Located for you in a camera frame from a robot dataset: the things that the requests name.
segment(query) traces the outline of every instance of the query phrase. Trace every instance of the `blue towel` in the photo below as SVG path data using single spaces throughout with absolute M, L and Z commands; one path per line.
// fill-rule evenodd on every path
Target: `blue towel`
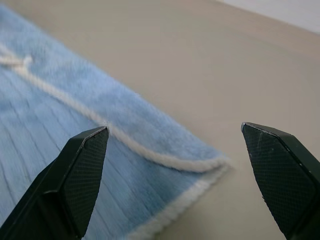
M 111 135 L 84 239 L 152 238 L 227 168 L 220 151 L 0 5 L 0 225 L 69 138 L 101 125 Z

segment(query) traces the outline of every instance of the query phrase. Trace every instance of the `blue fabric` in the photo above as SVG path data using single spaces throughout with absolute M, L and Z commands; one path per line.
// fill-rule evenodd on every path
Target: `blue fabric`
M 194 161 L 222 155 L 1 5 L 0 44 L 22 58 L 32 56 L 30 72 L 99 113 L 146 148 Z M 95 122 L 0 66 L 0 225 L 67 140 L 95 127 Z M 201 176 L 154 164 L 110 137 L 85 238 L 125 237 Z

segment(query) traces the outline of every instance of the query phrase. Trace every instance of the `beige table surface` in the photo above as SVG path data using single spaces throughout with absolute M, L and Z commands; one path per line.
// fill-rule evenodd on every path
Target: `beige table surface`
M 285 239 L 240 128 L 292 133 L 320 159 L 318 35 L 213 0 L 1 1 L 234 160 L 157 239 Z

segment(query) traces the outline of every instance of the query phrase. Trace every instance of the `microfiber cloth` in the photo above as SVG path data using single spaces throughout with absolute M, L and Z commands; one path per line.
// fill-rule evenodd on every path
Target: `microfiber cloth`
M 84 239 L 150 239 L 227 169 L 227 157 L 0 5 L 0 225 L 82 131 L 107 126 Z

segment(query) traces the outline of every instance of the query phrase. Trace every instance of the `white trim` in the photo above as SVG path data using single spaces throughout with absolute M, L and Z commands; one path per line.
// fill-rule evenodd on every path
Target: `white trim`
M 131 240 L 152 239 L 155 234 L 175 221 L 191 204 L 193 204 L 208 188 L 214 184 L 228 169 L 212 170 L 204 174 L 193 186 L 169 203 L 164 210 L 155 215 L 147 223 L 140 225 L 127 236 Z
M 160 164 L 165 167 L 177 169 L 180 171 L 202 173 L 202 172 L 207 172 L 212 169 L 215 169 L 225 164 L 227 161 L 230 162 L 230 160 L 224 156 L 193 161 L 188 159 L 179 159 L 175 156 L 161 154 L 161 153 L 154 152 L 150 149 L 147 149 L 140 143 L 133 140 L 130 136 L 128 136 L 122 130 L 120 130 L 116 126 L 113 126 L 108 120 L 106 120 L 105 118 L 97 114 L 95 111 L 91 110 L 87 106 L 76 101 L 75 99 L 73 99 L 71 96 L 69 96 L 67 93 L 63 92 L 62 90 L 56 88 L 55 86 L 45 82 L 40 77 L 37 77 L 36 75 L 29 72 L 25 64 L 12 64 L 12 65 L 8 64 L 9 60 L 13 61 L 14 58 L 16 59 L 15 63 L 16 62 L 24 63 L 24 61 L 18 58 L 13 52 L 11 52 L 1 43 L 0 43 L 0 52 L 3 52 L 8 57 L 7 61 L 5 57 L 2 57 L 2 61 L 4 62 L 3 64 L 10 67 L 23 79 L 27 80 L 28 82 L 38 87 L 42 91 L 48 93 L 52 97 L 72 107 L 82 115 L 96 122 L 98 125 L 107 126 L 110 131 L 110 134 L 116 137 L 119 141 L 126 144 L 132 151 L 136 152 L 140 156 L 143 156 L 144 158 L 156 164 Z

